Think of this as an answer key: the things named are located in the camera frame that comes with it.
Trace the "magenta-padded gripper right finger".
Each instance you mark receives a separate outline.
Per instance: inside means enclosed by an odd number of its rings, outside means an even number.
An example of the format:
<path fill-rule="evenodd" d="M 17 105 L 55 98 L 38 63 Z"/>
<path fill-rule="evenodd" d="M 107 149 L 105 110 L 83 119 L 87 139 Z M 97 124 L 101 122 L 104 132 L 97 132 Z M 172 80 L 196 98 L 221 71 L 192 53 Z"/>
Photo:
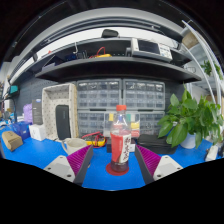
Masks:
<path fill-rule="evenodd" d="M 135 146 L 135 157 L 145 184 L 160 180 L 182 169 L 182 166 L 170 156 L 159 156 L 139 145 Z"/>

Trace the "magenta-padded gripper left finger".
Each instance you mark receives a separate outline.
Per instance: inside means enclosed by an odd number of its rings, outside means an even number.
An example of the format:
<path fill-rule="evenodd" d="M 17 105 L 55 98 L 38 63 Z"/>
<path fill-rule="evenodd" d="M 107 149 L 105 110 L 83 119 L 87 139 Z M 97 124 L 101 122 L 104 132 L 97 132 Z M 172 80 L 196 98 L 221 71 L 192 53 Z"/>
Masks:
<path fill-rule="evenodd" d="M 93 146 L 88 145 L 69 156 L 59 155 L 44 170 L 81 186 L 93 157 Z"/>

